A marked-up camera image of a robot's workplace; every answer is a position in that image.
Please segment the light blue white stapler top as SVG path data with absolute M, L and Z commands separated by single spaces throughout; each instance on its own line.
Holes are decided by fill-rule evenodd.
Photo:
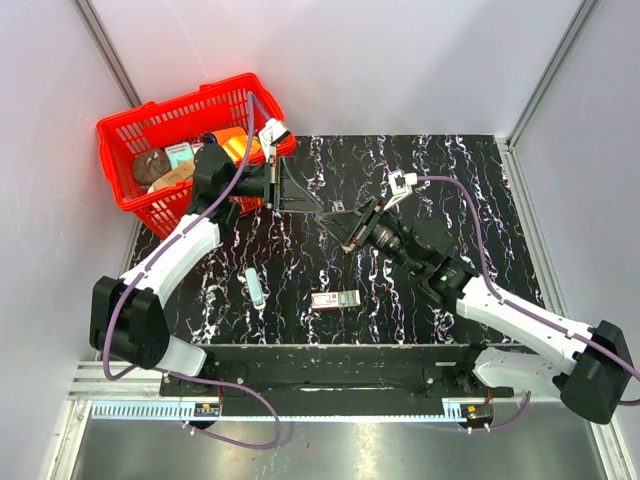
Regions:
M 256 310 L 264 309 L 266 305 L 265 297 L 257 271 L 254 268 L 247 268 L 245 270 L 245 279 L 253 307 Z

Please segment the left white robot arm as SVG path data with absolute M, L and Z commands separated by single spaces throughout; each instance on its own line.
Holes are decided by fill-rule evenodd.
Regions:
M 182 375 L 195 395 L 211 392 L 215 369 L 200 347 L 170 333 L 164 306 L 184 277 L 217 249 L 235 228 L 240 197 L 261 198 L 279 212 L 315 214 L 319 202 L 294 178 L 280 157 L 264 164 L 236 164 L 219 145 L 195 155 L 192 198 L 186 214 L 160 245 L 119 278 L 104 276 L 93 287 L 90 345 L 101 352 L 110 380 L 113 358 L 131 367 Z

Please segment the red staple box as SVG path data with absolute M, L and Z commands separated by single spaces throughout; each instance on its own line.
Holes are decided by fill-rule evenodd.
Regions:
M 321 292 L 311 295 L 311 308 L 313 310 L 352 308 L 360 305 L 361 296 L 358 290 Z

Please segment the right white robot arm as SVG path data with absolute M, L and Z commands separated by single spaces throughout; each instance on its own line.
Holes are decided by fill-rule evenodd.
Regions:
M 481 348 L 454 373 L 463 394 L 476 396 L 487 387 L 536 392 L 596 424 L 609 423 L 625 405 L 622 396 L 636 370 L 618 326 L 573 321 L 497 287 L 453 257 L 456 242 L 436 219 L 407 227 L 370 202 L 323 213 L 317 221 L 343 246 L 371 246 L 403 268 L 433 308 L 488 326 L 528 348 L 526 354 Z

